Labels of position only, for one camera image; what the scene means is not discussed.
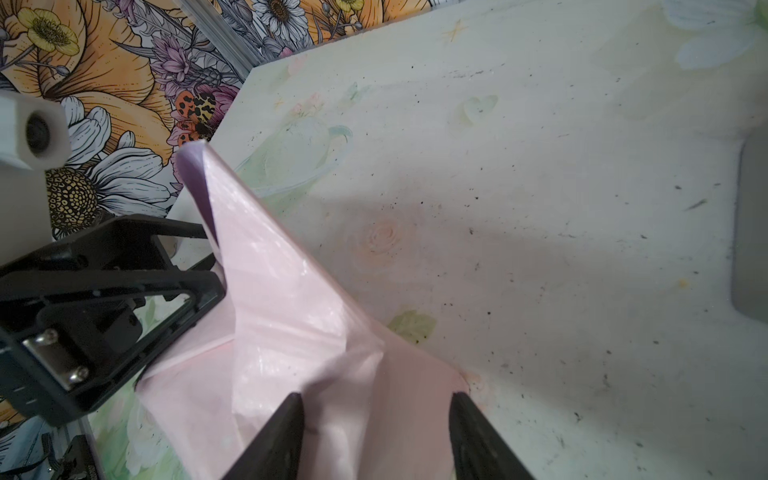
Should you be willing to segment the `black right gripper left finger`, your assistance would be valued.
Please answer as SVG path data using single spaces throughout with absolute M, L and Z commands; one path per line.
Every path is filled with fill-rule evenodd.
M 234 462 L 223 480 L 296 480 L 305 412 L 300 393 L 290 393 Z

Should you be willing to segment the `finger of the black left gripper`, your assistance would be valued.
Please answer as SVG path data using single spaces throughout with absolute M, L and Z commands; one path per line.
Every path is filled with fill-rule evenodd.
M 216 274 L 174 266 L 160 239 L 204 239 L 202 225 L 147 215 L 114 218 L 1 267 L 3 285 L 214 285 Z
M 224 297 L 211 271 L 18 271 L 1 280 L 1 395 L 62 426 L 97 410 Z

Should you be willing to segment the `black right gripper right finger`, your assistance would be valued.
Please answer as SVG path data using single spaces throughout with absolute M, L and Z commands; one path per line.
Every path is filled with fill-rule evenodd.
M 534 479 L 467 393 L 452 394 L 449 437 L 458 480 Z

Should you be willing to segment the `purple and pink wrapping paper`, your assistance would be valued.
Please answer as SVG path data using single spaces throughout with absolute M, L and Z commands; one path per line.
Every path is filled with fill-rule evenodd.
M 448 479 L 452 367 L 369 317 L 204 141 L 177 170 L 224 298 L 137 386 L 194 479 L 220 479 L 285 398 L 302 397 L 302 479 Z

